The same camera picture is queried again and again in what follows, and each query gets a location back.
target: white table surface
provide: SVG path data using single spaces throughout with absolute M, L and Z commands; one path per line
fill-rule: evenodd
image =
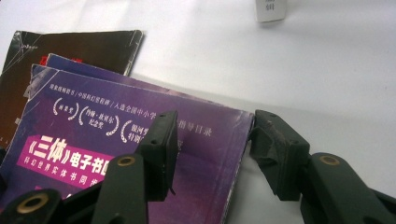
M 0 64 L 16 30 L 140 29 L 132 77 L 276 113 L 311 153 L 344 158 L 396 197 L 396 1 L 290 0 L 286 19 L 269 23 L 255 21 L 254 2 L 2 0 Z M 227 223 L 304 222 L 246 154 Z

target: book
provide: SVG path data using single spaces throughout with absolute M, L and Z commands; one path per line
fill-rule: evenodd
M 0 76 L 0 147 L 7 148 L 27 101 L 32 63 L 45 64 L 49 53 L 128 75 L 141 43 L 141 31 L 36 34 L 17 31 Z
M 1 207 L 33 189 L 67 197 L 99 182 L 111 158 L 134 152 L 157 114 L 177 110 L 176 195 L 148 203 L 149 221 L 224 221 L 252 113 L 39 65 L 31 83 L 0 168 L 8 185 Z

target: black plastic part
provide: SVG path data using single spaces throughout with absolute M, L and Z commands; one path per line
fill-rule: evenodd
M 63 223 L 62 199 L 58 191 L 41 189 L 23 194 L 10 203 L 0 216 L 0 223 Z
M 178 154 L 177 112 L 157 116 L 135 153 L 145 160 L 148 201 L 164 201 L 172 190 Z
M 384 204 L 384 206 L 388 209 L 390 213 L 393 214 L 393 217 L 396 219 L 396 199 L 375 189 L 373 189 L 373 192 L 375 196 L 379 199 L 379 201 Z
M 84 189 L 64 200 L 65 224 L 91 223 L 102 182 Z
M 148 222 L 143 157 L 135 153 L 114 158 L 108 164 L 92 223 Z
M 312 155 L 307 176 L 324 213 L 315 203 L 302 203 L 304 222 L 329 224 L 393 224 L 393 215 L 343 159 L 328 153 Z
M 309 143 L 273 113 L 256 110 L 250 156 L 281 201 L 298 201 L 298 170 L 309 159 Z

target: purple book cover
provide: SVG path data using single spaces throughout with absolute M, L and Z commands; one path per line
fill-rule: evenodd
M 177 110 L 180 153 L 173 189 L 148 203 L 150 223 L 222 223 L 253 115 L 226 106 L 35 66 L 30 98 L 0 168 L 0 205 L 33 189 L 63 197 L 104 178 L 132 153 L 159 113 Z
M 137 88 L 141 88 L 141 89 L 148 89 L 151 91 L 159 91 L 159 92 L 163 92 L 163 93 L 167 93 L 167 94 L 171 94 L 171 95 L 178 95 L 181 97 L 187 97 L 187 98 L 192 98 L 195 100 L 209 102 L 207 100 L 203 100 L 203 99 L 188 95 L 183 92 L 166 89 L 164 87 L 153 85 L 151 83 L 140 81 L 140 80 L 137 80 L 137 79 L 134 79 L 131 77 L 115 76 L 115 75 L 119 75 L 119 74 L 109 71 L 109 70 L 106 70 L 106 69 L 103 69 L 103 68 L 100 68 L 100 67 L 89 65 L 86 63 L 79 63 L 79 62 L 67 59 L 65 57 L 62 57 L 62 56 L 59 56 L 56 54 L 49 54 L 46 66 L 52 67 L 55 69 L 59 69 L 59 70 L 64 70 L 69 73 L 79 74 L 82 76 L 100 78 L 103 80 L 113 81 L 113 82 L 125 84 L 128 86 L 133 86 L 133 87 L 137 87 Z

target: dark brown book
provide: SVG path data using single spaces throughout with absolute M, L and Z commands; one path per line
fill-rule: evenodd
M 7 148 L 27 102 L 32 63 L 45 64 L 49 53 L 89 63 L 128 76 L 143 33 L 36 34 L 17 31 L 0 76 L 0 147 Z

